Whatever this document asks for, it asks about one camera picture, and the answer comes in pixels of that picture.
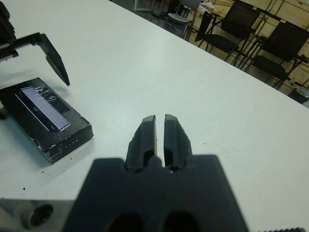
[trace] white chair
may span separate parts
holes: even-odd
[[[185,29],[183,31],[184,39],[188,41],[189,36],[191,34],[191,31],[192,31],[195,16],[197,14],[197,8],[198,8],[200,3],[201,3],[201,0],[180,0],[176,14],[172,14],[172,13],[168,14],[168,17],[166,18],[166,27],[167,27],[167,24],[168,24],[168,20],[173,21],[171,29],[173,28],[174,23],[178,23],[178,24],[182,24],[182,25],[186,25],[186,26],[191,24],[190,26],[188,26],[188,33],[187,33],[186,36],[185,36],[185,31],[186,31],[187,27],[185,27]],[[181,5],[184,5],[184,6],[190,8],[191,10],[194,11],[194,15],[193,15],[192,20],[189,20],[188,18],[185,18],[184,15],[181,15],[181,12],[180,12],[180,6]]]

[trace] chair backrest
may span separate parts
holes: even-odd
[[[260,12],[254,10],[253,6],[235,2],[226,14],[221,29],[244,40],[259,15]]]
[[[179,2],[181,5],[185,5],[195,11],[201,3],[201,0],[180,0]]]
[[[200,41],[204,38],[204,35],[207,31],[209,24],[211,23],[211,20],[212,20],[212,15],[209,14],[207,11],[205,11],[203,14],[202,21],[199,26],[195,41]]]
[[[309,32],[290,23],[280,22],[262,49],[285,61],[293,59],[309,38]]]

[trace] black rectangular block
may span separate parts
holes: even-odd
[[[40,78],[1,89],[0,101],[51,164],[93,137],[91,124]]]

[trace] black chair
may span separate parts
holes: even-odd
[[[212,44],[213,46],[219,48],[220,50],[227,52],[228,55],[226,56],[225,60],[229,58],[229,56],[232,54],[232,52],[237,51],[239,47],[239,43],[241,41],[244,41],[242,48],[238,53],[242,52],[248,37],[254,30],[251,28],[260,13],[253,9],[253,6],[242,4],[240,2],[235,2],[231,9],[228,11],[227,15],[223,20],[220,20],[218,22],[214,22],[212,27],[208,30],[208,32],[205,34],[205,31],[207,30],[207,27],[209,25],[208,21],[210,16],[207,15],[208,13],[205,13],[202,18],[200,29],[197,33],[196,41],[201,41],[198,47],[202,45],[204,41],[207,42],[206,51],[208,49],[208,45]],[[221,36],[218,34],[212,34],[213,28],[217,26],[218,24],[221,24],[221,29],[234,35],[239,39],[237,43]],[[234,64],[236,63],[239,54],[237,55],[236,59],[234,60]]]
[[[248,68],[253,65],[258,69],[265,71],[270,74],[269,78],[265,83],[274,76],[278,79],[273,87],[277,86],[277,89],[281,87],[283,82],[288,78],[289,74],[302,62],[297,54],[309,38],[309,32],[301,29],[289,22],[280,22],[275,30],[272,32],[268,40],[260,47],[255,57],[251,60]],[[282,59],[280,64],[267,59],[266,57],[260,56],[259,52],[261,50],[267,51]],[[289,71],[286,71],[281,65],[284,61],[290,62],[294,59],[293,66]]]
[[[172,30],[174,23],[188,26],[188,32],[187,32],[186,36],[185,36],[185,31],[186,31],[187,27],[185,27],[184,31],[183,31],[184,39],[188,41],[190,34],[191,34],[191,31],[192,31],[192,28],[193,28],[193,23],[194,23],[196,14],[197,14],[197,8],[198,8],[199,5],[200,5],[200,0],[180,0],[177,12],[175,14],[168,13],[168,16],[167,16],[166,21],[165,21],[165,28],[167,28],[167,24],[168,24],[169,20],[171,20],[173,22],[172,25],[171,25],[170,31]],[[181,6],[187,7],[187,11],[184,11],[184,13],[183,13],[184,15],[182,14],[183,7],[181,7]],[[193,15],[192,20],[189,20],[187,18],[188,15],[186,15],[186,12],[188,14],[190,12],[189,8],[194,11],[194,15]]]

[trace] white tabletop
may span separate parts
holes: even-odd
[[[3,2],[17,37],[46,33],[71,85],[28,46],[1,63],[0,88],[40,77],[95,136],[49,166],[11,118],[0,121],[0,197],[75,199],[92,161],[124,159],[153,114],[163,158],[164,115],[173,114],[194,154],[219,156],[251,230],[309,230],[307,108],[110,1]]]

